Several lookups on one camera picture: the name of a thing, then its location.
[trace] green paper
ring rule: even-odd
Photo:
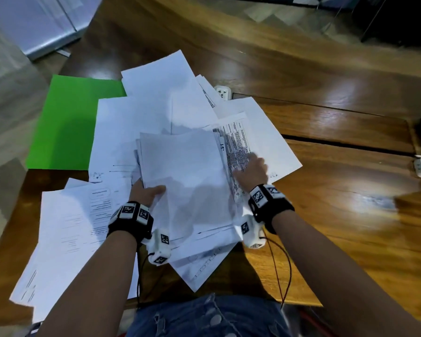
[[[29,169],[87,170],[98,100],[126,96],[122,82],[54,75],[26,159]]]

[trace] jeans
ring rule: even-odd
[[[290,337],[279,303],[211,294],[137,310],[127,337]]]

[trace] wristband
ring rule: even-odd
[[[286,196],[276,189],[273,185],[262,185],[254,187],[250,191],[248,204],[253,212],[254,219],[257,222],[264,222],[265,228],[272,234],[276,234],[272,226],[272,220],[275,215],[285,211],[293,210],[294,207]]]
[[[128,201],[111,216],[106,237],[115,231],[126,231],[140,243],[145,238],[151,238],[152,227],[150,208],[135,201]]]

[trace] table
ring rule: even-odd
[[[334,59],[299,51],[299,40],[304,39],[193,0],[103,0],[62,74],[119,79],[124,68],[181,49],[196,74],[230,85],[237,97],[258,96],[303,164],[276,186],[305,220],[421,319],[421,179],[412,169],[407,123],[375,115],[408,114],[421,101],[421,62],[407,56],[408,64],[401,66],[401,58],[389,61],[385,53],[319,43]],[[363,59],[362,67],[355,66],[354,56]],[[396,93],[404,86],[405,100]],[[31,309],[7,299],[37,243],[41,192],[63,188],[68,177],[87,180],[87,172],[28,170],[0,239],[0,325],[30,321]],[[288,264],[274,246],[273,251],[284,289]],[[287,302],[320,305],[292,267]],[[142,303],[207,292],[279,300],[270,250],[237,246],[196,294],[169,266],[146,264],[142,272]]]

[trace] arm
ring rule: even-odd
[[[254,155],[245,172],[235,176],[249,192],[267,183],[266,170],[264,160]],[[421,323],[295,212],[279,213],[272,225],[341,336],[421,336]]]
[[[130,201],[150,206],[164,186],[143,189],[139,180]],[[115,231],[94,253],[53,306],[38,337],[114,337],[128,297],[137,242],[128,232]]]

